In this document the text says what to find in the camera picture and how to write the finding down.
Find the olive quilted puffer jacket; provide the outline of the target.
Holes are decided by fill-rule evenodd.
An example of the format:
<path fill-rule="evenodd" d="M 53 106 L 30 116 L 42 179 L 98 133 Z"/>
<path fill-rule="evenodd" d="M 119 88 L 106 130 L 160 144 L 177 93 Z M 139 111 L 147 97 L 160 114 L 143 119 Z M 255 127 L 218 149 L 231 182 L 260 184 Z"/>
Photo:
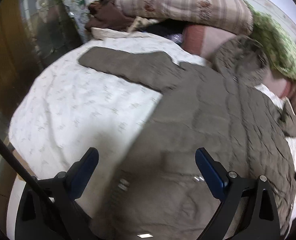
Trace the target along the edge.
<path fill-rule="evenodd" d="M 216 52 L 213 65 L 173 63 L 164 52 L 131 54 L 92 48 L 79 63 L 160 92 L 162 99 L 117 167 L 91 230 L 103 239 L 196 239 L 219 201 L 197 181 L 195 152 L 243 178 L 268 178 L 281 234 L 296 195 L 287 142 L 296 116 L 257 90 L 269 69 L 261 45 L 237 36 Z"/>

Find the white leaf-print duvet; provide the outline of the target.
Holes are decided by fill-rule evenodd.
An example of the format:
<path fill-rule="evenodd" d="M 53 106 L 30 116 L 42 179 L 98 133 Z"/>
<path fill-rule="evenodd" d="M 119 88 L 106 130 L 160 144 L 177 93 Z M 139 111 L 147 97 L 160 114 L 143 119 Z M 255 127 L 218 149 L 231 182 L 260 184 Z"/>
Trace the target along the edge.
<path fill-rule="evenodd" d="M 131 54 L 164 52 L 173 63 L 184 61 L 204 67 L 212 66 L 214 59 L 210 64 L 205 63 L 204 59 L 187 53 L 174 42 L 152 34 L 105 37 L 66 53 L 35 79 L 11 118 L 10 142 L 39 179 L 48 179 L 67 170 L 89 148 L 96 148 L 99 165 L 77 201 L 93 220 L 113 174 L 162 94 L 82 66 L 80 57 L 92 48 Z M 277 107 L 289 105 L 292 109 L 288 100 L 277 98 L 263 81 L 256 88 Z M 288 137 L 287 142 L 296 172 L 296 137 Z M 296 195 L 291 207 L 288 230 L 296 219 Z"/>

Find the green white patterned blanket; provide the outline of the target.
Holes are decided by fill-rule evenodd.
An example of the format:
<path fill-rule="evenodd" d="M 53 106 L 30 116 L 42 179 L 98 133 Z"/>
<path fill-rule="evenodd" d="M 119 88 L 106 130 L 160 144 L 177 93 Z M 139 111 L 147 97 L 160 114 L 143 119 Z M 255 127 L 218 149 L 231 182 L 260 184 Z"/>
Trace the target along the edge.
<path fill-rule="evenodd" d="M 262 45 L 270 67 L 296 81 L 296 43 L 271 15 L 255 10 L 248 2 L 245 4 L 253 18 L 251 38 Z"/>

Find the pink folded blanket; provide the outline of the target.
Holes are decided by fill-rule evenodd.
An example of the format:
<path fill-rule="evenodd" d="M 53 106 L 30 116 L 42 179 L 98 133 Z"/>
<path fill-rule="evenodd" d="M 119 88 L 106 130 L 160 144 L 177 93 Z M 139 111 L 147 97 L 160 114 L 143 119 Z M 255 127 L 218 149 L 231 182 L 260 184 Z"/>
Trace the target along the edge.
<path fill-rule="evenodd" d="M 215 51 L 235 34 L 206 25 L 189 25 L 183 31 L 182 48 L 198 55 L 209 62 L 213 60 Z M 277 97 L 290 97 L 292 83 L 276 70 L 269 70 L 263 84 Z"/>

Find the purple plastic bag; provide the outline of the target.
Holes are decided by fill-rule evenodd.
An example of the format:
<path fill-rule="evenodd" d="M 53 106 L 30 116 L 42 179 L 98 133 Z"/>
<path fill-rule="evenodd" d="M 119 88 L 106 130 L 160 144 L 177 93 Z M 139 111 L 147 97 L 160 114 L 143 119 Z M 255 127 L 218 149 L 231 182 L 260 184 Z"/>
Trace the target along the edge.
<path fill-rule="evenodd" d="M 169 39 L 176 44 L 182 44 L 183 42 L 183 35 L 182 34 L 171 34 L 169 36 Z"/>

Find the striped floral beige quilt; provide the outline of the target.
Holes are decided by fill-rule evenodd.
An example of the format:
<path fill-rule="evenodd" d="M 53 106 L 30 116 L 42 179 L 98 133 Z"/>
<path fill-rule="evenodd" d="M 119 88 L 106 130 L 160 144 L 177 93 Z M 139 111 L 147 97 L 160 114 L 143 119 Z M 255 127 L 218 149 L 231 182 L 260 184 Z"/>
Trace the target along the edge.
<path fill-rule="evenodd" d="M 250 35 L 253 16 L 243 0 L 116 0 L 126 16 L 172 19 Z"/>

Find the brown garment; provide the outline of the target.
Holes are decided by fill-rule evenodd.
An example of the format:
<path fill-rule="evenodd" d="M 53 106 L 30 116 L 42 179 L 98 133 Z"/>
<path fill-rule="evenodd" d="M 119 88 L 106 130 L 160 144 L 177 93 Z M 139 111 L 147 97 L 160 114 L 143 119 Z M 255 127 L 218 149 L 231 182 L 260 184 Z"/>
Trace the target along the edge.
<path fill-rule="evenodd" d="M 116 31 L 127 31 L 134 23 L 134 18 L 125 16 L 115 6 L 115 0 L 96 0 L 88 5 L 89 21 L 85 29 L 91 32 L 91 28 L 112 29 Z"/>

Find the cream leaf-print cloth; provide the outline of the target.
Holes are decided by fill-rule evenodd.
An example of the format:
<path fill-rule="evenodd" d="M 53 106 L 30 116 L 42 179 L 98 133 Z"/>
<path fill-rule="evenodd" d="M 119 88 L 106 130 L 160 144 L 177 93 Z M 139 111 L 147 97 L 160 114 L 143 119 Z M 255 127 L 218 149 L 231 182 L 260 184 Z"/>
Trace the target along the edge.
<path fill-rule="evenodd" d="M 131 33 L 131 32 L 137 31 L 138 29 L 147 27 L 149 25 L 150 25 L 149 19 L 137 16 L 134 22 L 128 27 L 127 32 Z"/>

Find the floral print bag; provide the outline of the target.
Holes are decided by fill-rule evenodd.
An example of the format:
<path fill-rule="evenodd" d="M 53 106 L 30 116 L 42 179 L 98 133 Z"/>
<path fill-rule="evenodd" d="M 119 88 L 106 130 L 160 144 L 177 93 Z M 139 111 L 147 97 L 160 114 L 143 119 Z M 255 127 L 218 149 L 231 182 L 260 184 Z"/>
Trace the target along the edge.
<path fill-rule="evenodd" d="M 85 29 L 89 21 L 88 0 L 62 0 L 68 16 L 72 19 L 77 33 L 83 43 L 91 39 L 91 34 Z"/>

